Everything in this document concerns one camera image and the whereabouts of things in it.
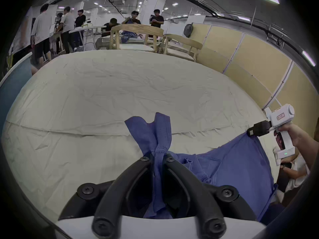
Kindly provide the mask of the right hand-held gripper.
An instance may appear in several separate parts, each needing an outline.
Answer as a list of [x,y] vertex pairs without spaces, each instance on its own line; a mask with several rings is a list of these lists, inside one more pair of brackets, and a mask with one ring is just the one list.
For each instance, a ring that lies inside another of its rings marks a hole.
[[279,131],[279,128],[284,124],[290,123],[295,114],[292,105],[285,104],[280,108],[271,111],[269,107],[264,109],[265,115],[268,119],[258,122],[249,128],[246,133],[249,137],[260,137],[269,133],[269,131],[277,132],[277,136],[281,140],[279,150],[276,150],[274,157],[276,165],[281,164],[281,160],[285,157],[290,157],[295,154],[295,147],[293,146],[292,139],[287,131]]

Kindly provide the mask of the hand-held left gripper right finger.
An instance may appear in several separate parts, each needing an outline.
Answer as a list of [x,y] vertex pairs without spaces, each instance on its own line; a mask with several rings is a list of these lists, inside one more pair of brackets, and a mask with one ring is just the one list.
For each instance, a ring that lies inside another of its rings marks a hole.
[[173,218],[193,214],[201,239],[219,239],[225,235],[225,218],[257,221],[235,187],[201,182],[171,154],[163,158],[163,201]]

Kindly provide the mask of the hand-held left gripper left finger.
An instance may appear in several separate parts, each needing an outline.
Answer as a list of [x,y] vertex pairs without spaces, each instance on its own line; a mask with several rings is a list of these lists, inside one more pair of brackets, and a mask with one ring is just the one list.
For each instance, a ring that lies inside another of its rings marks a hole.
[[154,158],[146,155],[117,179],[78,187],[64,207],[58,228],[66,238],[115,239],[121,217],[142,218],[152,202]]

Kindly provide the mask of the person's right hand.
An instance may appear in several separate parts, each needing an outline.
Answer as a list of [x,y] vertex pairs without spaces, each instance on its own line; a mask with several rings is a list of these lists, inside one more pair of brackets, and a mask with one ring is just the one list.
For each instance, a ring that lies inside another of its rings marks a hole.
[[299,142],[303,139],[304,131],[293,123],[283,124],[278,128],[279,132],[287,132],[292,140],[294,147],[298,147]]

